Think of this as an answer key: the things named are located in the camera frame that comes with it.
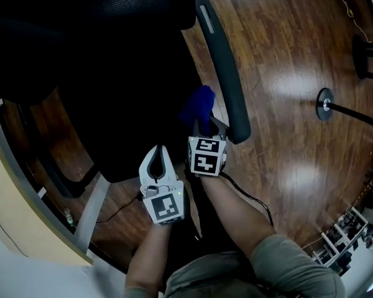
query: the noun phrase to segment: chair armrest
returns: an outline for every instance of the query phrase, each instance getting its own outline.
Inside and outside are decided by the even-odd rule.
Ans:
[[[224,96],[229,117],[227,136],[238,144],[250,137],[251,130],[234,55],[210,0],[196,0],[196,13]]]

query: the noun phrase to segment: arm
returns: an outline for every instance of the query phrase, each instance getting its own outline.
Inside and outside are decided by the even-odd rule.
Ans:
[[[128,287],[141,287],[150,296],[157,297],[166,267],[170,232],[171,225],[152,224],[130,263],[126,290]]]
[[[221,178],[201,177],[201,182],[225,231],[247,258],[262,240],[275,234],[265,216],[240,198]]]
[[[341,278],[315,263],[293,241],[276,235],[268,220],[221,179],[202,177],[206,193],[234,243],[265,285],[308,297],[345,297]]]

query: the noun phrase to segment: hardwood floor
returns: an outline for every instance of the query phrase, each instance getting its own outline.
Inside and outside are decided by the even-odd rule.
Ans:
[[[252,128],[246,142],[229,145],[226,171],[268,205],[278,232],[304,246],[358,198],[371,164],[373,128],[338,113],[321,122],[313,105],[318,91],[328,87],[338,104],[373,117],[373,80],[360,81],[352,63],[352,35],[361,33],[341,0],[210,1],[236,59]],[[356,22],[373,42],[368,7],[364,0],[355,3]],[[219,115],[226,121],[199,25],[183,34],[202,82],[215,90]],[[70,179],[81,179],[92,161],[58,94],[32,110],[58,165]],[[10,102],[6,120],[18,149],[26,155],[30,147]],[[69,208],[78,220],[94,183],[81,198],[69,200],[55,191],[36,159],[27,159],[27,164],[58,208]],[[99,219],[129,202],[138,187],[138,179],[112,184]],[[143,205],[134,202],[110,222],[97,224],[93,242],[127,266],[149,225]]]

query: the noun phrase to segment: blue object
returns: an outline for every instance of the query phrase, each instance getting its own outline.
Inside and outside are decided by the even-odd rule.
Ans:
[[[200,86],[192,93],[191,97],[189,97],[181,113],[178,115],[178,119],[191,131],[193,130],[195,120],[198,120],[200,133],[202,135],[209,135],[209,117],[213,110],[215,98],[216,95],[209,86]]]

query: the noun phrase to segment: wall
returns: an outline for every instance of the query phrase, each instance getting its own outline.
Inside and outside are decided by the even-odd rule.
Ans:
[[[0,241],[0,298],[120,298],[125,275],[92,258],[90,268],[62,266],[12,253]]]
[[[352,254],[350,269],[341,277],[346,288],[347,297],[353,294],[373,275],[373,247],[367,249],[361,238],[358,248],[350,250]]]

